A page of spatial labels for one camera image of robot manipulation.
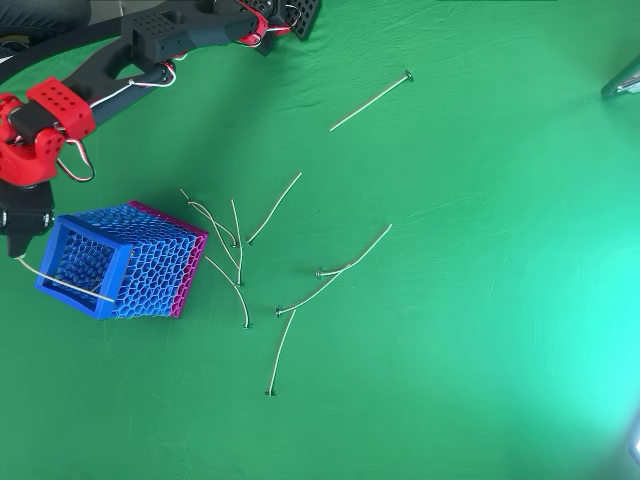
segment metal pin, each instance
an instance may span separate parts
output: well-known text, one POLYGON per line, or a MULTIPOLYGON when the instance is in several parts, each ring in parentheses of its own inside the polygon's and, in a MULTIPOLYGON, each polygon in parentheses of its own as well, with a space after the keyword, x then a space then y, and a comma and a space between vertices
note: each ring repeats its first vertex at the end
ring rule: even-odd
POLYGON ((389 93, 391 90, 393 90, 394 88, 396 88, 398 85, 400 85, 401 83, 404 83, 405 81, 410 80, 413 82, 413 75, 411 75, 411 72, 409 72, 409 70, 405 70, 404 74, 402 75, 402 77, 400 77, 399 79, 397 79, 396 81, 394 81, 391 85, 389 85, 388 87, 386 87, 384 90, 382 90, 380 93, 375 94, 373 97, 371 97, 371 99, 367 100, 362 106, 358 107, 356 110, 354 110, 353 112, 351 112, 350 114, 348 114, 346 117, 338 120, 336 123, 334 123, 330 128, 329 128, 329 132, 333 132, 336 128, 338 128, 340 125, 342 125, 343 123, 345 123, 347 120, 352 119, 353 117, 355 117, 357 114, 359 114, 361 111, 363 111, 365 108, 367 108, 369 105, 372 105, 373 103, 375 103, 376 101, 378 101, 379 99, 381 99, 382 97, 384 97, 387 93, 389 93))

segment thin metal wire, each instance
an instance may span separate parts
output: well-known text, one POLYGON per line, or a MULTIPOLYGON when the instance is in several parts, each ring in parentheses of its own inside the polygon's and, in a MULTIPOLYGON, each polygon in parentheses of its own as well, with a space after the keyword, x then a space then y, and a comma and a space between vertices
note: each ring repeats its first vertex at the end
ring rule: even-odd
POLYGON ((62 280, 58 280, 57 278, 54 277, 50 277, 47 274, 44 274, 42 272, 39 272, 38 270, 36 270, 35 268, 33 268, 31 265, 29 265, 27 262, 24 261, 24 256, 22 257, 18 257, 16 258, 16 260, 18 260, 27 270, 29 270, 32 273, 35 273, 36 275, 45 278, 51 282, 54 283, 59 283, 60 285, 63 285, 67 288, 71 288, 72 290, 76 290, 78 292, 81 293, 85 293, 87 295, 91 295, 92 297, 96 297, 99 298, 100 300, 106 300, 107 302, 115 302, 115 300, 113 298, 109 298, 109 297, 105 297, 104 295, 100 295, 99 293, 95 293, 92 292, 90 290, 85 290, 84 288, 80 288, 80 287, 76 287, 75 285, 71 284, 71 283, 67 283, 67 282, 63 282, 62 280))
MULTIPOLYGON (((238 234, 238 238, 240 238, 240 225, 238 224, 238 214, 236 213, 236 204, 234 203, 233 198, 231 199, 231 208, 233 210, 233 218, 236 221, 236 233, 238 234)), ((240 258, 238 259, 238 286, 242 285, 242 242, 240 242, 239 245, 240 258)))
POLYGON ((255 35, 256 37, 258 37, 258 42, 257 43, 252 43, 251 45, 246 45, 242 42, 236 42, 238 45, 242 45, 243 47, 247 47, 247 48, 258 48, 260 46, 260 44, 262 43, 262 35, 260 35, 259 33, 252 33, 251 35, 255 35))
POLYGON ((211 263, 211 265, 216 267, 218 269, 218 271, 222 275, 224 275, 224 278, 226 278, 229 281, 229 283, 231 284, 233 289, 238 294, 238 298, 240 299, 240 303, 242 303, 242 310, 244 310, 244 328, 249 328, 249 313, 247 312, 247 305, 244 303, 244 298, 242 298, 242 294, 240 293, 240 290, 238 289, 236 284, 233 283, 233 280, 231 280, 229 278, 229 276, 226 273, 224 273, 224 270, 222 270, 218 265, 216 265, 216 263, 213 260, 211 260, 207 255, 205 255, 204 258, 206 258, 211 263))
MULTIPOLYGON (((174 58, 174 60, 184 60, 184 58, 187 55, 185 54, 184 57, 177 59, 174 58)), ((94 108, 97 107, 98 105, 100 105, 101 103, 106 102, 107 100, 111 100, 113 97, 116 97, 118 95, 120 95, 122 92, 124 92, 127 88, 132 87, 134 85, 138 86, 138 87, 170 87, 171 85, 173 85, 177 79, 176 77, 176 72, 173 68, 171 68, 171 66, 169 66, 168 64, 164 63, 163 64, 165 67, 167 67, 167 69, 169 69, 169 71, 171 72, 171 75, 173 76, 173 78, 171 79, 171 81, 169 83, 136 83, 133 79, 129 79, 129 83, 127 85, 125 85, 124 87, 116 90, 115 92, 113 92, 110 95, 107 95, 104 98, 101 98, 99 100, 96 100, 95 102, 93 102, 92 104, 89 105, 89 108, 94 108)))
POLYGON ((93 164, 91 163, 91 160, 89 160, 89 157, 87 156, 87 151, 85 150, 83 143, 80 140, 75 138, 66 138, 65 142, 68 144, 73 144, 76 147, 78 147, 78 151, 80 152, 80 158, 82 158, 82 161, 84 162, 84 164, 91 169, 91 176, 78 177, 75 173, 69 170, 69 168, 67 168, 67 166, 64 163, 62 163, 62 160, 60 160, 60 158, 56 159, 56 163, 58 164, 58 166, 64 171, 64 173, 69 175, 69 177, 75 180, 76 182, 86 183, 93 180, 94 177, 96 176, 96 169, 93 168, 93 164))
POLYGON ((273 369, 271 370, 271 377, 269 378, 269 385, 267 386, 267 390, 264 392, 265 395, 269 395, 273 397, 275 394, 273 392, 273 383, 276 381, 276 371, 278 370, 278 362, 280 361, 280 353, 282 352, 282 345, 284 345, 284 341, 287 338, 287 333, 289 332, 289 327, 291 326, 291 321, 293 320, 296 311, 293 310, 291 315, 287 320, 287 323, 284 326, 284 330, 282 332, 282 337, 280 338, 280 344, 278 345, 278 351, 276 352, 276 358, 273 361, 273 369))
POLYGON ((238 268, 238 264, 236 263, 235 259, 233 258, 233 255, 231 255, 231 252, 229 251, 229 249, 227 248, 227 244, 224 243, 224 240, 222 240, 222 235, 220 235, 220 230, 218 229, 218 222, 216 222, 215 220, 213 220, 213 217, 211 216, 211 214, 209 213, 209 210, 207 210, 203 205, 201 205, 201 207, 207 212, 206 217, 211 221, 211 224, 213 225, 213 229, 216 232, 216 235, 218 235, 218 239, 220 240, 220 243, 222 244, 222 248, 224 248, 224 251, 227 252, 227 256, 229 257, 229 259, 233 262, 233 264, 235 265, 236 269, 238 268))
POLYGON ((176 83, 176 80, 178 79, 178 76, 176 75, 176 71, 171 67, 171 65, 169 65, 168 63, 164 63, 164 62, 163 62, 163 65, 165 67, 167 67, 167 70, 169 70, 171 72, 172 78, 171 78, 171 81, 169 83, 140 83, 140 82, 136 82, 132 78, 132 79, 129 80, 129 84, 130 85, 136 85, 138 87, 159 87, 159 88, 170 87, 171 85, 176 83))
POLYGON ((196 211, 197 211, 198 213, 200 213, 201 215, 204 215, 206 218, 208 218, 208 219, 209 219, 209 221, 210 221, 210 222, 214 222, 216 225, 218 225, 218 227, 220 227, 222 230, 224 230, 225 232, 227 232, 227 234, 231 237, 231 240, 233 240, 233 243, 231 244, 231 246, 232 246, 232 247, 234 247, 234 248, 235 248, 235 247, 237 247, 237 246, 240 244, 239 240, 238 240, 238 239, 236 239, 235 235, 234 235, 233 233, 231 233, 231 232, 229 231, 229 229, 228 229, 228 228, 226 228, 224 225, 222 225, 222 224, 220 224, 220 223, 216 222, 216 221, 213 219, 213 217, 211 216, 211 213, 209 212, 209 210, 207 210, 207 208, 206 208, 204 205, 202 205, 202 204, 201 204, 201 203, 199 203, 199 202, 194 202, 194 201, 192 201, 192 200, 189 198, 189 195, 187 195, 183 189, 180 189, 180 191, 182 192, 182 194, 183 194, 183 195, 185 196, 185 198, 187 199, 187 205, 190 205, 190 206, 192 206, 193 208, 195 208, 195 209, 196 209, 196 211))
POLYGON ((116 96, 120 95, 122 92, 124 92, 127 88, 131 87, 132 85, 133 85, 132 83, 128 83, 127 85, 125 85, 121 89, 116 90, 115 92, 113 92, 111 95, 107 95, 106 97, 101 98, 100 100, 96 100, 91 105, 89 105, 89 107, 93 109, 94 107, 97 107, 101 103, 104 103, 107 100, 111 100, 113 97, 116 97, 116 96))
POLYGON ((293 28, 293 27, 295 27, 295 26, 298 24, 298 22, 300 21, 300 17, 302 17, 302 10, 300 10, 300 9, 299 9, 298 7, 296 7, 295 5, 289 5, 289 4, 287 4, 287 5, 285 5, 285 7, 287 7, 287 8, 293 8, 294 10, 297 10, 297 11, 298 11, 298 16, 296 17, 296 21, 295 21, 295 22, 293 22, 293 23, 291 24, 291 28, 293 28))
POLYGON ((317 277, 327 277, 329 275, 337 275, 338 273, 342 273, 345 270, 349 270, 350 268, 355 267, 358 263, 360 263, 360 261, 366 257, 368 255, 368 253, 373 250, 373 248, 378 244, 378 242, 380 242, 380 240, 382 240, 384 238, 384 236, 389 232, 389 230, 391 230, 391 227, 393 226, 393 224, 389 224, 385 227, 385 229, 380 232, 376 238, 373 239, 373 242, 371 243, 371 245, 364 251, 362 252, 355 260, 353 260, 352 262, 348 263, 347 265, 345 265, 342 268, 336 268, 334 270, 329 270, 327 272, 324 271, 318 271, 318 273, 316 274, 317 277))
POLYGON ((356 110, 354 110, 353 112, 349 113, 348 115, 346 115, 342 119, 338 120, 331 127, 329 127, 329 132, 333 132, 340 125, 342 125, 346 121, 352 119, 357 114, 359 114, 361 111, 363 111, 365 108, 369 107, 370 105, 372 105, 376 101, 380 100, 382 97, 384 97, 387 93, 389 93, 391 90, 396 88, 401 83, 405 82, 406 80, 412 80, 412 79, 413 79, 413 76, 409 73, 409 71, 408 70, 405 71, 405 74, 401 78, 399 78, 398 80, 394 81, 391 85, 389 85, 388 87, 384 88, 381 92, 375 94, 371 99, 367 100, 364 104, 362 104, 356 110))
POLYGON ((329 281, 325 282, 324 284, 322 284, 320 287, 316 288, 313 292, 311 292, 309 295, 307 295, 303 300, 300 300, 298 303, 296 303, 295 305, 291 305, 290 307, 285 307, 283 309, 280 308, 276 308, 276 315, 279 317, 280 315, 282 315, 283 313, 287 313, 290 312, 291 310, 295 310, 297 308, 300 308, 302 305, 304 305, 307 302, 310 302, 311 300, 313 300, 315 297, 317 297, 320 292, 322 292, 325 288, 327 288, 329 285, 331 285, 334 280, 336 278, 338 278, 340 275, 342 275, 342 272, 340 273, 336 273, 333 277, 331 277, 329 279, 329 281))
POLYGON ((253 234, 251 234, 251 236, 247 239, 247 243, 251 243, 253 241, 254 238, 256 238, 258 236, 258 234, 262 231, 262 229, 265 227, 265 225, 267 224, 267 222, 271 219, 271 217, 273 216, 273 213, 276 211, 276 208, 278 208, 278 205, 280 205, 280 202, 282 202, 282 200, 284 199, 285 195, 287 193, 289 193, 289 190, 291 190, 291 188, 295 185, 295 183, 298 181, 298 179, 302 176, 302 172, 298 172, 298 175, 296 175, 293 179, 291 179, 291 181, 289 182, 289 184, 286 186, 286 188, 284 189, 284 191, 280 194, 280 196, 278 197, 278 199, 276 200, 276 203, 273 205, 273 207, 271 207, 271 210, 269 210, 269 213, 267 214, 266 218, 263 220, 263 222, 258 226, 258 228, 256 228, 256 230, 254 231, 253 234))

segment black perforated part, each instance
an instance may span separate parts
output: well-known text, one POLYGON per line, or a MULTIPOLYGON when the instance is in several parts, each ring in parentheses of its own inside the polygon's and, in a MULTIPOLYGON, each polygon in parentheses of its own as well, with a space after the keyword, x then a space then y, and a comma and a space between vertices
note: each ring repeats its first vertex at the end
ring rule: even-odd
POLYGON ((273 13, 273 6, 276 0, 245 0, 245 3, 251 8, 259 11, 265 17, 269 17, 273 13))
POLYGON ((309 35, 313 22, 318 15, 320 0, 289 0, 287 3, 298 8, 298 10, 287 8, 287 23, 293 25, 298 15, 300 16, 296 26, 291 30, 300 40, 303 40, 309 35))
POLYGON ((154 37, 171 33, 176 29, 173 23, 159 13, 140 15, 133 18, 133 23, 137 28, 154 37))

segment white cable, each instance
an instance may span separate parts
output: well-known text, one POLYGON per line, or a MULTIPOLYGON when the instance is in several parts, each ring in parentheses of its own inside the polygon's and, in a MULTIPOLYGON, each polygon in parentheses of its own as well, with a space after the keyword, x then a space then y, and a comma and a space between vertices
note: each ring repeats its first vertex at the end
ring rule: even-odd
POLYGON ((136 83, 133 79, 129 80, 129 83, 127 85, 125 85, 124 87, 120 88, 119 90, 116 90, 115 92, 113 92, 110 95, 107 95, 104 98, 101 98, 100 100, 96 100, 95 102, 93 102, 92 104, 89 105, 89 108, 94 108, 98 105, 100 105, 101 103, 106 102, 107 100, 111 100, 113 97, 120 95, 122 92, 124 92, 127 88, 136 85, 138 87, 170 87, 171 85, 173 85, 176 81, 176 79, 178 78, 176 76, 176 72, 173 68, 171 68, 169 65, 165 64, 165 67, 167 67, 169 69, 169 71, 171 72, 171 75, 173 76, 173 78, 171 79, 171 81, 169 83, 136 83))
POLYGON ((329 285, 331 285, 333 283, 333 281, 338 278, 340 275, 342 274, 342 272, 336 273, 333 277, 331 277, 331 279, 324 283, 320 288, 316 289, 315 292, 311 293, 309 296, 307 296, 307 298, 305 298, 304 300, 300 300, 298 303, 296 303, 295 305, 292 305, 290 307, 286 307, 282 310, 280 310, 279 308, 276 309, 276 315, 280 316, 283 313, 287 313, 290 312, 291 310, 295 310, 299 307, 301 307, 302 305, 304 305, 307 302, 310 302, 311 300, 313 300, 315 297, 317 297, 321 291, 323 291, 325 288, 327 288, 329 285))
POLYGON ((107 95, 106 97, 101 98, 100 100, 96 100, 91 105, 89 105, 89 107, 93 109, 94 107, 100 105, 101 103, 106 102, 107 100, 111 100, 116 95, 120 95, 122 92, 124 92, 130 86, 131 86, 131 83, 128 83, 127 85, 122 87, 120 90, 116 90, 115 92, 113 92, 111 95, 107 95))
POLYGON ((273 213, 276 211, 276 208, 278 208, 278 205, 280 205, 280 202, 282 202, 282 200, 284 199, 285 195, 287 193, 289 193, 289 190, 291 190, 291 188, 296 184, 296 182, 298 181, 298 179, 302 176, 302 172, 299 172, 298 175, 295 176, 295 178, 293 178, 290 182, 289 185, 287 185, 287 188, 285 188, 284 192, 282 192, 280 194, 280 196, 278 197, 278 199, 276 200, 276 203, 273 205, 273 207, 271 208, 271 210, 269 211, 269 213, 267 214, 267 218, 264 219, 264 221, 262 222, 262 224, 260 224, 260 226, 256 229, 256 231, 247 239, 247 243, 251 243, 253 241, 254 238, 256 238, 258 236, 258 234, 262 231, 262 229, 264 228, 264 226, 267 224, 267 222, 271 219, 271 217, 273 216, 273 213))
MULTIPOLYGON (((236 204, 231 199, 231 208, 233 209, 233 218, 236 221, 236 233, 238 234, 238 238, 240 238, 240 225, 238 224, 238 214, 236 213, 236 204)), ((242 242, 239 243, 240 246, 240 258, 238 259, 238 285, 242 284, 242 242)))
MULTIPOLYGON (((187 195, 184 190, 180 189, 180 191, 182 192, 182 194, 186 198, 189 198, 189 195, 187 195)), ((197 202, 192 202, 191 200, 189 200, 187 203, 189 205, 193 206, 197 202)), ((218 239, 220 240, 220 243, 222 244, 222 247, 224 248, 224 251, 227 252, 227 256, 231 259, 231 261, 233 262, 233 264, 236 266, 236 269, 237 269, 238 268, 238 264, 236 263, 235 259, 233 258, 233 255, 231 255, 231 252, 229 252, 229 249, 227 248, 227 244, 224 243, 224 240, 222 240, 222 235, 220 235, 220 230, 218 230, 218 225, 219 225, 218 222, 216 222, 213 219, 213 217, 211 216, 211 213, 209 213, 209 210, 207 210, 207 208, 204 205, 202 205, 202 204, 198 204, 198 205, 199 205, 200 208, 202 208, 202 210, 198 210, 198 208, 196 208, 196 207, 194 207, 194 208, 196 208, 196 210, 198 210, 202 215, 204 215, 205 217, 207 217, 209 219, 209 221, 213 225, 213 229, 216 231, 216 234, 218 235, 218 239)), ((233 234, 231 234, 231 232, 229 232, 226 228, 224 228, 224 230, 226 230, 227 233, 229 233, 231 235, 231 237, 235 240, 235 237, 233 237, 233 234)))
POLYGON ((167 67, 167 69, 171 72, 171 75, 173 76, 173 78, 171 79, 171 81, 169 83, 138 83, 138 82, 134 81, 133 79, 130 79, 129 80, 129 84, 130 85, 136 85, 138 87, 160 87, 160 88, 170 87, 171 85, 176 83, 176 80, 178 79, 178 76, 176 75, 175 70, 173 68, 171 68, 169 65, 167 65, 165 63, 164 66, 167 67))
POLYGON ((278 370, 278 362, 280 361, 280 352, 282 352, 282 345, 284 345, 284 341, 287 338, 287 333, 289 332, 289 327, 291 326, 291 321, 293 320, 293 316, 296 314, 296 311, 292 311, 289 319, 287 320, 287 324, 284 327, 284 333, 282 334, 282 338, 280 339, 280 345, 278 345, 278 351, 276 353, 276 359, 273 362, 273 370, 271 371, 271 379, 269 380, 269 386, 267 387, 267 391, 265 394, 270 397, 273 396, 273 383, 276 381, 276 371, 278 370))
POLYGON ((244 328, 249 328, 249 313, 247 312, 247 305, 244 303, 244 298, 242 298, 242 294, 240 293, 240 290, 238 290, 238 287, 236 287, 236 284, 233 283, 233 280, 231 280, 229 278, 229 276, 226 273, 224 273, 224 271, 218 265, 216 265, 216 263, 213 260, 211 260, 207 255, 205 255, 204 258, 206 258, 211 263, 211 265, 216 267, 218 269, 218 271, 222 275, 224 275, 224 278, 226 278, 229 281, 229 283, 231 284, 233 289, 238 294, 238 298, 240 299, 240 303, 242 303, 242 309, 244 310, 244 328))
POLYGON ((16 258, 16 260, 18 260, 22 265, 24 265, 24 267, 29 270, 30 272, 35 273, 36 275, 45 278, 47 280, 50 280, 54 283, 59 283, 60 285, 63 285, 65 287, 71 288, 72 290, 76 290, 78 292, 81 293, 85 293, 87 295, 91 295, 92 297, 96 297, 99 298, 100 300, 106 300, 107 302, 115 302, 115 300, 113 298, 109 298, 109 297, 105 297, 104 295, 100 295, 99 293, 95 293, 92 292, 90 290, 85 290, 84 288, 80 288, 80 287, 76 287, 75 285, 72 285, 70 283, 67 282, 63 282, 62 280, 58 280, 57 278, 53 278, 50 277, 49 275, 46 275, 42 272, 39 272, 38 270, 36 270, 35 268, 33 268, 31 265, 29 265, 27 262, 24 261, 23 257, 18 257, 16 258))
POLYGON ((367 248, 367 249, 362 253, 362 255, 360 255, 360 256, 359 256, 355 261, 353 261, 353 262, 351 262, 351 263, 348 263, 346 266, 344 266, 344 267, 342 267, 342 268, 336 268, 335 270, 329 270, 328 272, 318 272, 318 273, 317 273, 317 276, 318 276, 318 277, 326 277, 326 276, 329 276, 329 275, 337 275, 338 273, 342 273, 342 272, 344 272, 345 270, 349 270, 350 268, 355 267, 358 263, 360 263, 360 261, 361 261, 364 257, 366 257, 366 256, 367 256, 367 254, 368 254, 371 250, 373 250, 373 247, 375 247, 375 246, 378 244, 378 242, 379 242, 380 240, 382 240, 382 239, 383 239, 383 237, 384 237, 384 236, 389 232, 389 230, 391 230, 391 227, 392 227, 392 226, 393 226, 393 224, 391 224, 391 223, 390 223, 389 225, 387 225, 387 227, 385 228, 385 230, 384 230, 384 231, 382 231, 382 232, 378 235, 378 237, 373 241, 373 243, 371 244, 371 246, 370 246, 369 248, 367 248))

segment blue mesh basket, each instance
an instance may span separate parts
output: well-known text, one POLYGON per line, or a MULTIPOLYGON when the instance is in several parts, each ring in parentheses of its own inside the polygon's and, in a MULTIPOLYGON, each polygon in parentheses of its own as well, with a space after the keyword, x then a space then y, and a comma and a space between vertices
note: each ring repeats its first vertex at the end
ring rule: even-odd
POLYGON ((140 202, 56 218, 36 288, 95 318, 178 317, 208 233, 140 202))

